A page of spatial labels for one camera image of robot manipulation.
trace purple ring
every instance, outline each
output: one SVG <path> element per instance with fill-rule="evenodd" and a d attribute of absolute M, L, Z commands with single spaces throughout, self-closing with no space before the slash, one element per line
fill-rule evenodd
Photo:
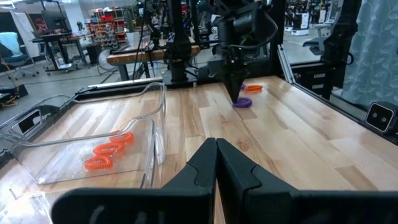
<path fill-rule="evenodd" d="M 248 108 L 252 105 L 252 103 L 253 102 L 250 100 L 250 98 L 240 97 L 236 103 L 233 103 L 233 106 L 236 108 Z"/>

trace gray floor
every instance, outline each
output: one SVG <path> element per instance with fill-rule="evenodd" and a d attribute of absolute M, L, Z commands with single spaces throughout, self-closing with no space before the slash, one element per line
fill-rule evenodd
<path fill-rule="evenodd" d="M 302 37 L 292 37 L 289 33 L 285 32 L 284 47 L 287 51 L 290 63 L 319 59 L 319 56 L 314 56 L 311 51 L 309 51 L 308 47 L 302 47 L 302 44 L 306 40 L 310 40 L 316 36 L 317 34 L 315 30 L 311 30 L 310 35 Z M 206 65 L 206 62 L 210 57 L 210 49 L 202 50 L 197 56 L 197 65 L 199 67 Z M 160 75 L 159 72 L 163 72 L 165 70 L 164 64 L 158 63 L 156 66 L 159 68 L 159 71 L 152 71 L 150 68 L 152 76 Z M 128 65 L 127 69 L 131 71 L 133 70 L 133 67 L 134 65 Z M 19 99 L 17 101 L 17 106 L 6 110 L 0 110 L 0 124 L 44 98 L 59 94 L 73 96 L 78 90 L 88 85 L 111 83 L 120 80 L 118 72 L 112 75 L 100 75 L 96 67 L 85 67 L 80 70 L 70 71 L 69 73 L 52 72 L 51 76 L 46 75 L 42 65 L 30 67 L 27 70 L 32 72 L 39 71 L 40 75 L 36 77 L 26 76 L 18 78 L 17 83 L 24 84 L 29 95 Z M 0 85 L 13 86 L 12 82 L 8 80 L 6 76 L 0 77 Z"/>

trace orange coiled object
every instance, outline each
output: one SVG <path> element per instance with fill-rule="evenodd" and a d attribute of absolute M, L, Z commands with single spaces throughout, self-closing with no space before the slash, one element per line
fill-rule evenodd
<path fill-rule="evenodd" d="M 111 142 L 115 142 L 115 143 L 133 143 L 134 142 L 134 135 L 130 132 L 119 135 L 119 136 L 113 136 L 110 137 L 109 140 L 111 140 Z"/>
<path fill-rule="evenodd" d="M 85 168 L 88 170 L 109 169 L 113 165 L 108 156 L 95 155 L 85 161 Z"/>
<path fill-rule="evenodd" d="M 247 92 L 256 92 L 262 90 L 262 86 L 260 85 L 248 85 L 244 87 L 244 91 Z"/>
<path fill-rule="evenodd" d="M 112 156 L 115 152 L 120 153 L 124 151 L 124 144 L 118 142 L 109 142 L 100 144 L 95 147 L 93 152 L 99 156 Z"/>

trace wooden table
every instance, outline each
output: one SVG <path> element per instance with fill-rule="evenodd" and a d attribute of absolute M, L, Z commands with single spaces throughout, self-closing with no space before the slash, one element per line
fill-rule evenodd
<path fill-rule="evenodd" d="M 298 189 L 398 190 L 397 146 L 280 78 L 245 83 L 264 87 L 260 93 L 241 93 L 253 100 L 248 109 L 232 108 L 220 83 L 167 92 L 162 184 L 182 169 L 206 138 L 214 137 L 225 138 Z M 0 170 L 0 177 L 0 208 L 13 200 L 8 189 L 22 195 L 35 190 L 51 192 L 56 187 L 36 185 L 16 161 Z M 218 193 L 215 214 L 216 222 L 223 223 Z"/>
<path fill-rule="evenodd" d="M 159 44 L 164 46 L 166 44 L 165 40 L 160 40 Z M 137 49 L 137 47 L 129 47 L 129 50 Z M 191 55 L 196 56 L 200 52 L 200 47 L 198 45 L 191 46 Z M 129 75 L 127 72 L 126 64 L 135 63 L 136 61 L 146 62 L 149 60 L 163 60 L 165 55 L 165 50 L 154 50 L 152 53 L 147 52 L 138 52 L 137 53 L 126 53 L 126 54 L 117 54 L 117 55 L 110 55 L 106 58 L 106 61 L 111 65 L 116 65 L 119 67 L 120 77 L 122 81 L 129 80 Z"/>

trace gray curtain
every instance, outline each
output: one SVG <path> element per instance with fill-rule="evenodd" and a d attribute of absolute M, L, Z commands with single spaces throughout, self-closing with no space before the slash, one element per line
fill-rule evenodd
<path fill-rule="evenodd" d="M 355 62 L 346 68 L 341 96 L 363 106 L 398 105 L 398 0 L 362 0 L 357 23 Z"/>

